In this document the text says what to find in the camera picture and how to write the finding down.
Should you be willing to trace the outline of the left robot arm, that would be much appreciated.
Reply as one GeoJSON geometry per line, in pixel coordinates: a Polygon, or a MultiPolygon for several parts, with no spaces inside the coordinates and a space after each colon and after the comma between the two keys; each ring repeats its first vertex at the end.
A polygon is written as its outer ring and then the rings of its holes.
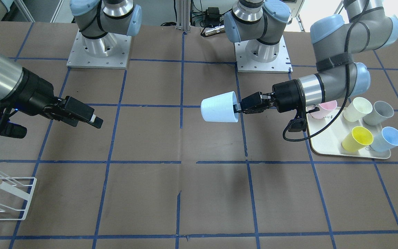
{"type": "Polygon", "coordinates": [[[349,23],[335,14],[311,26],[316,74],[274,84],[272,93],[256,92],[238,102],[230,92],[223,104],[225,113],[260,113],[272,106],[278,112],[349,98],[365,93],[371,76],[354,55],[388,47],[398,39],[398,19],[386,16],[380,0],[345,0],[349,23]]]}

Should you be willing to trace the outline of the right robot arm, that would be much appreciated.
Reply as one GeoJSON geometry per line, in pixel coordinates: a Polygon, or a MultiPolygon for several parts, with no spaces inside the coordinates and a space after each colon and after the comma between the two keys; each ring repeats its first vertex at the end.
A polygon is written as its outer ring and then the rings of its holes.
{"type": "MultiPolygon", "coordinates": [[[[0,21],[11,4],[11,0],[0,0],[0,21]]],[[[78,33],[67,65],[125,69],[131,38],[142,25],[141,6],[132,0],[71,0],[69,5],[78,33]]],[[[73,127],[84,122],[99,129],[103,124],[92,107],[71,96],[56,96],[49,81],[0,53],[0,136],[25,136],[27,129],[10,121],[17,112],[73,127]]]]}

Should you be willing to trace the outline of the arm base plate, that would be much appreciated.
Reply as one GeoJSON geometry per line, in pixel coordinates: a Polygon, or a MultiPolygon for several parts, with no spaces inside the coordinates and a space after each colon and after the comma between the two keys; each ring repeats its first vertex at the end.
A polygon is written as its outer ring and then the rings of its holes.
{"type": "Polygon", "coordinates": [[[237,68],[242,73],[293,72],[292,64],[282,36],[278,44],[269,46],[256,39],[234,43],[237,68]]]}
{"type": "Polygon", "coordinates": [[[68,56],[67,66],[89,69],[127,68],[132,37],[108,33],[99,39],[88,39],[80,32],[68,56]]]}

